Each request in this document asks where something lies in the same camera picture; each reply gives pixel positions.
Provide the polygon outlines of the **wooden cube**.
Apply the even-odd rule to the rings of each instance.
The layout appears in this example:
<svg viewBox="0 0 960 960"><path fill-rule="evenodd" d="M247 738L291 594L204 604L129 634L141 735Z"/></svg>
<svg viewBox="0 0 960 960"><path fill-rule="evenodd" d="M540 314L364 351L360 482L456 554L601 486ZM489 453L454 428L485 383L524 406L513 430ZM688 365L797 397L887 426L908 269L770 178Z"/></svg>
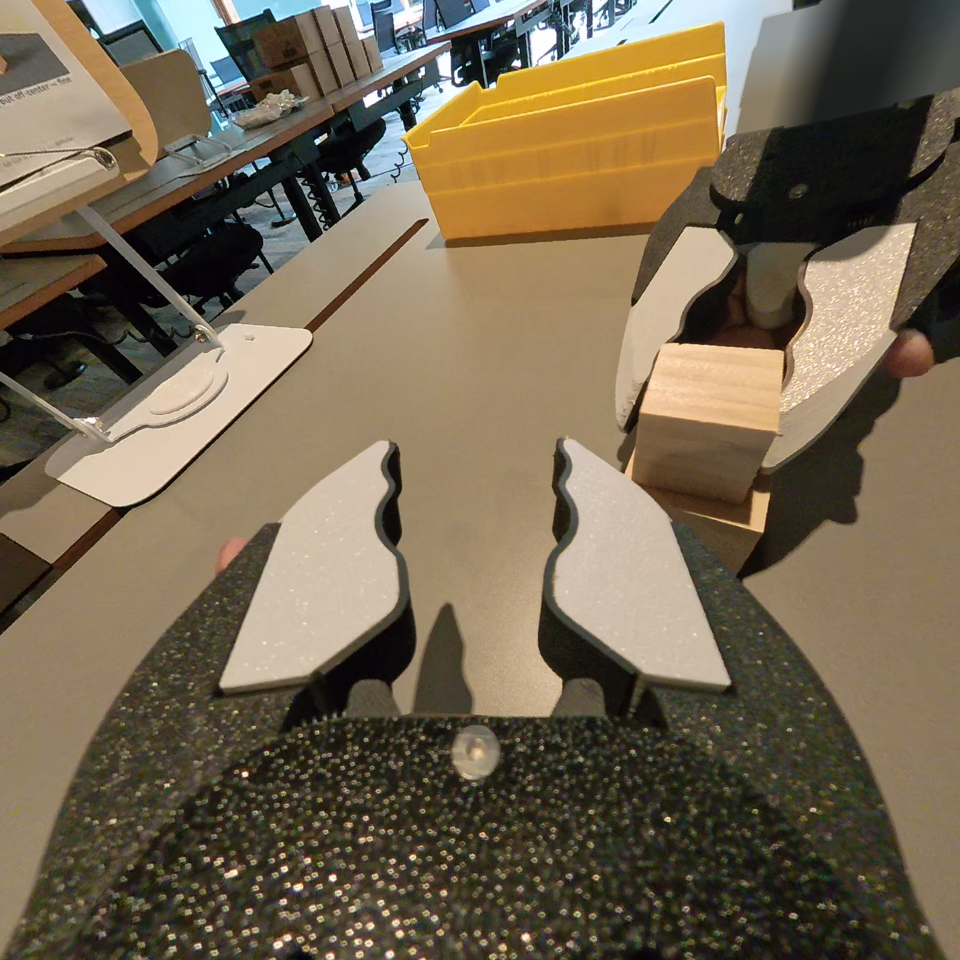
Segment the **wooden cube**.
<svg viewBox="0 0 960 960"><path fill-rule="evenodd" d="M779 430L784 354L666 343L639 406L632 479L742 503Z"/></svg>
<svg viewBox="0 0 960 960"><path fill-rule="evenodd" d="M680 448L679 462L689 473L701 478L701 486L707 484L709 475L709 489L713 491L720 468L730 464L724 462L724 454L719 449L711 449L709 444L687 446L689 449ZM760 473L751 479L745 499L738 503L679 492L669 486L641 486L672 520L689 526L721 563L736 574L764 533L770 503L771 478Z"/></svg>

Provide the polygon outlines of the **wooden desk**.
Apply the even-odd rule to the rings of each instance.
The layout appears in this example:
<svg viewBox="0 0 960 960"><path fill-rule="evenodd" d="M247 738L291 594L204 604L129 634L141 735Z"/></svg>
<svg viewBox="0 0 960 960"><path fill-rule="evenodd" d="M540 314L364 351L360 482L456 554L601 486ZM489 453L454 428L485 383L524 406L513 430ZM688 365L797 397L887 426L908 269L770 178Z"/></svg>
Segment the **wooden desk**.
<svg viewBox="0 0 960 960"><path fill-rule="evenodd" d="M94 254L1 258L1 330L77 288L106 266Z"/></svg>
<svg viewBox="0 0 960 960"><path fill-rule="evenodd" d="M449 42L452 47L468 49L482 67L482 76L487 78L489 58L482 53L482 43L506 28L518 42L520 67L528 68L531 66L528 34L546 21L552 8L553 2L550 1L493 2L452 27L425 29L426 42Z"/></svg>
<svg viewBox="0 0 960 960"><path fill-rule="evenodd" d="M398 112L405 131L416 126L412 101L424 86L439 78L438 57L450 50L449 40L418 47L411 52L388 56L382 69L329 95L334 112L331 124L348 120L362 131L391 112Z"/></svg>
<svg viewBox="0 0 960 960"><path fill-rule="evenodd" d="M148 260L155 263L167 258L192 234L226 219L274 186L283 187L307 239L314 241L321 236L321 226L297 182L297 176L306 177L311 185L318 187L318 198L324 211L337 220L339 214L330 192L319 184L318 175L309 168L318 156L316 139L321 127L333 115L327 100L307 102L286 117L243 133L239 148L230 153L218 151L214 165L207 169L201 170L168 155L148 174L93 202L91 207L110 222L118 234L128 234L156 221L204 189L226 180L229 174L255 161L268 159L267 166L241 185L217 194L198 208L191 208L182 217L175 216L171 227L159 222L156 226L159 239L150 248Z"/></svg>

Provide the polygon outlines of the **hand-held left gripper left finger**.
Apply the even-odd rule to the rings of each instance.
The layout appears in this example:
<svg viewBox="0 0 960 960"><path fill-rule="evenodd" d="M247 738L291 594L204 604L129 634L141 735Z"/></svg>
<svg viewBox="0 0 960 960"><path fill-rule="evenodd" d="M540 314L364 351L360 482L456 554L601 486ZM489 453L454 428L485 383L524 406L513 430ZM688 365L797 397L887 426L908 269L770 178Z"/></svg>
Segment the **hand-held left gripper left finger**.
<svg viewBox="0 0 960 960"><path fill-rule="evenodd" d="M302 685L402 625L411 597L401 490L399 447L382 439L284 514L222 671L223 694Z"/></svg>

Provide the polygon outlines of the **stack of cardboard boxes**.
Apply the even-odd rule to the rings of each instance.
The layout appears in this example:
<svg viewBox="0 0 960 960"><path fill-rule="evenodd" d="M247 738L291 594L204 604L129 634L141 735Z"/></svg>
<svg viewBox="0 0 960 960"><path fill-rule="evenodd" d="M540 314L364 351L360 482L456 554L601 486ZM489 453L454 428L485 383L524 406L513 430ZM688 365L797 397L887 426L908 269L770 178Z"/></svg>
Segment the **stack of cardboard boxes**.
<svg viewBox="0 0 960 960"><path fill-rule="evenodd" d="M283 91L318 100L383 67L377 40L358 35L348 6L319 6L268 24L253 43L267 69L249 82L256 101Z"/></svg>

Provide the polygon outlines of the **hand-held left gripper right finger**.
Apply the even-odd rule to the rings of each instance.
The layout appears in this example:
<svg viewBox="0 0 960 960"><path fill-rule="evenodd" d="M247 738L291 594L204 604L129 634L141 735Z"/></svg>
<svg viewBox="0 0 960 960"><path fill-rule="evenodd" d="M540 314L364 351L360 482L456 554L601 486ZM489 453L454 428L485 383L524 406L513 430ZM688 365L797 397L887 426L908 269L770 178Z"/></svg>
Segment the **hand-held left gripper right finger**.
<svg viewBox="0 0 960 960"><path fill-rule="evenodd" d="M557 441L553 490L557 544L543 599L558 623L630 677L726 690L731 677L668 514L572 438Z"/></svg>

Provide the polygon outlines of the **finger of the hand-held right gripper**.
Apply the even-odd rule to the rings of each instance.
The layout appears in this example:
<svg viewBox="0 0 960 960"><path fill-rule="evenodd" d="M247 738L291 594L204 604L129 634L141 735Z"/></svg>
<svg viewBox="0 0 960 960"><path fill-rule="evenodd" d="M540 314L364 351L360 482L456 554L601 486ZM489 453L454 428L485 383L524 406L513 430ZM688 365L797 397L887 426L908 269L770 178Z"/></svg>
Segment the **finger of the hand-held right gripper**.
<svg viewBox="0 0 960 960"><path fill-rule="evenodd" d="M822 436L895 340L894 308L916 224L876 225L812 254L798 281L805 323L788 344L774 473Z"/></svg>
<svg viewBox="0 0 960 960"><path fill-rule="evenodd" d="M615 416L627 433L642 388L661 347L681 335L693 302L724 280L737 261L726 236L688 225L679 234L643 293L631 306L615 378Z"/></svg>

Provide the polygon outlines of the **tan wooden clipboard board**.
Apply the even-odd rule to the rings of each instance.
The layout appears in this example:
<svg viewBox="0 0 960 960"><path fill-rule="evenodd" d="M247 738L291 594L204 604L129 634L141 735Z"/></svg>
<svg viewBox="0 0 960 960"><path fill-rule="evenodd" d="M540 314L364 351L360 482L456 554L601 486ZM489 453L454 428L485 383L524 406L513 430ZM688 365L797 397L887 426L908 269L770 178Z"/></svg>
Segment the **tan wooden clipboard board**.
<svg viewBox="0 0 960 960"><path fill-rule="evenodd" d="M131 132L103 143L117 162L116 175L68 182L30 177L2 188L2 246L89 207L117 189L144 177L160 147L154 121L138 93L66 2L2 2L2 19L37 20L49 29L126 117Z"/></svg>

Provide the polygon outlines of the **white plastic bag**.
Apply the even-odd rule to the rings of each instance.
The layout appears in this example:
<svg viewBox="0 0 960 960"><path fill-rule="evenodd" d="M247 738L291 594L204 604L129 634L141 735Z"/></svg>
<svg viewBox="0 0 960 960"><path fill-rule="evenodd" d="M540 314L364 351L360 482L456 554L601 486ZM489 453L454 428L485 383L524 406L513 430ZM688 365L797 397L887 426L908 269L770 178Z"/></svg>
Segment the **white plastic bag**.
<svg viewBox="0 0 960 960"><path fill-rule="evenodd" d="M308 102L289 89L268 93L256 106L232 114L231 123L243 131L250 131L272 124Z"/></svg>

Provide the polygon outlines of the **person's right hand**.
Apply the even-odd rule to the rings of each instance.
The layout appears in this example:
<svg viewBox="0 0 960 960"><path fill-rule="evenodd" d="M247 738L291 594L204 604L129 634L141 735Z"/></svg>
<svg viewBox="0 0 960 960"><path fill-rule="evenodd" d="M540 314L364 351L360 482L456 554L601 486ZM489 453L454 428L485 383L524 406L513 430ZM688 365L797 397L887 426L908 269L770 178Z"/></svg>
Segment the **person's right hand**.
<svg viewBox="0 0 960 960"><path fill-rule="evenodd" d="M914 328L900 330L880 363L882 371L897 379L917 378L937 363L930 339Z"/></svg>

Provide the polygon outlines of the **yellow plastic bin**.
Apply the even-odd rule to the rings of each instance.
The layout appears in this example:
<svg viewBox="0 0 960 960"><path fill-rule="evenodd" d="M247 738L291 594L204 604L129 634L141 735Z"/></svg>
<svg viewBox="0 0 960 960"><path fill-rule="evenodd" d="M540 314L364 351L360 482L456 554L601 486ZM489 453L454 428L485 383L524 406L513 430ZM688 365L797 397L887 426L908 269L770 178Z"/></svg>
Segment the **yellow plastic bin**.
<svg viewBox="0 0 960 960"><path fill-rule="evenodd" d="M496 87L481 90L481 104L495 104L556 90L589 86L639 74L642 89L710 76L728 84L726 36L720 21L660 36L629 41L582 55L511 72Z"/></svg>
<svg viewBox="0 0 960 960"><path fill-rule="evenodd" d="M578 102L573 93L492 103L470 87L405 137L424 186L507 186L717 155L712 77Z"/></svg>
<svg viewBox="0 0 960 960"><path fill-rule="evenodd" d="M428 191L427 197L443 237L451 241L653 224L686 189L678 181L650 178L603 186L567 177Z"/></svg>

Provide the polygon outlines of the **tan rounded board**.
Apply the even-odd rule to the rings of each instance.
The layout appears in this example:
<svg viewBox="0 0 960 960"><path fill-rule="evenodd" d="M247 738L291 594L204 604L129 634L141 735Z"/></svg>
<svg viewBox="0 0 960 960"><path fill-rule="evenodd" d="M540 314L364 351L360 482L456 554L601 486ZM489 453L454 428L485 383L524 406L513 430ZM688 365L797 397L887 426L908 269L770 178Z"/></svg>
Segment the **tan rounded board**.
<svg viewBox="0 0 960 960"><path fill-rule="evenodd" d="M211 116L201 78L191 56L176 49L121 67L146 106L157 132L161 155L184 137L206 138Z"/></svg>

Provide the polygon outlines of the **black mesh office chair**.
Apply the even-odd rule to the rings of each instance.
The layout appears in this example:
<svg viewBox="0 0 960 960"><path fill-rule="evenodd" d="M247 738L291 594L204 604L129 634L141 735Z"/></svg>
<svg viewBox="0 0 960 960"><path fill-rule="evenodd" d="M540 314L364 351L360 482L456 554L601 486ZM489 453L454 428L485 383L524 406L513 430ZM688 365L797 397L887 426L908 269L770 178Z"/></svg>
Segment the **black mesh office chair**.
<svg viewBox="0 0 960 960"><path fill-rule="evenodd" d="M273 12L267 8L238 23L214 28L227 53L249 83L273 72L264 63L254 35L275 22Z"/></svg>

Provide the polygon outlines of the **white paper sheet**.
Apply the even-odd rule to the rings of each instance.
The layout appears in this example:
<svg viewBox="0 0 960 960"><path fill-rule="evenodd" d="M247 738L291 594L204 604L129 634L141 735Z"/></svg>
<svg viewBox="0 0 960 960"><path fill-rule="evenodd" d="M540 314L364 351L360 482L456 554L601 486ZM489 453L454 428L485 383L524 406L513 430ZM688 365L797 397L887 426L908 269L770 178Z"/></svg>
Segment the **white paper sheet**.
<svg viewBox="0 0 960 960"><path fill-rule="evenodd" d="M37 19L2 19L1 185L116 138L131 125Z"/></svg>

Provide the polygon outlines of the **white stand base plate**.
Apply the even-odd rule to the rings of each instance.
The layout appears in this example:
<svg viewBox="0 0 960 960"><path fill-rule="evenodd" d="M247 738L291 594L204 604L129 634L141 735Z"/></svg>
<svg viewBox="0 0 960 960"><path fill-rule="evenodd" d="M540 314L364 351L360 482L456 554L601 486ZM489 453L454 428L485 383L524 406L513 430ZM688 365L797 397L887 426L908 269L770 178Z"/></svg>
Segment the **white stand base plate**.
<svg viewBox="0 0 960 960"><path fill-rule="evenodd" d="M195 340L99 416L73 417L1 375L2 382L78 433L46 474L113 507L158 493L311 346L304 328L233 323L215 330L93 209L78 215L186 318Z"/></svg>

